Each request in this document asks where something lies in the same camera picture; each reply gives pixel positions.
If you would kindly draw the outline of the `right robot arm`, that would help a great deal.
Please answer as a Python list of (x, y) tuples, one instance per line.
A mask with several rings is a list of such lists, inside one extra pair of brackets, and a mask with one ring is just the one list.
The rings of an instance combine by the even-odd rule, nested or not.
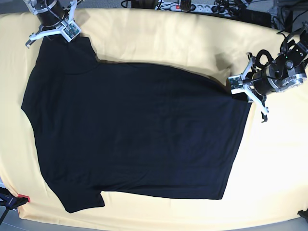
[(67, 7), (62, 7), (58, 0), (25, 0), (24, 3), (40, 21), (38, 32), (32, 33), (26, 42), (27, 48), (44, 37), (61, 35), (69, 43), (80, 34), (81, 29), (74, 21), (80, 0), (71, 0)]

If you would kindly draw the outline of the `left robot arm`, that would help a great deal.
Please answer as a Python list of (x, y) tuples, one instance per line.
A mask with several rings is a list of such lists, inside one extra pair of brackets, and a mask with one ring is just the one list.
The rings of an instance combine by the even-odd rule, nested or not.
[(267, 122), (269, 113), (265, 106), (267, 96), (282, 93), (302, 85), (308, 65), (308, 23), (284, 36), (280, 52), (273, 58), (269, 51), (262, 49), (256, 56), (248, 53), (247, 68), (241, 74), (243, 87), (247, 89), (247, 100), (261, 107), (262, 122)]

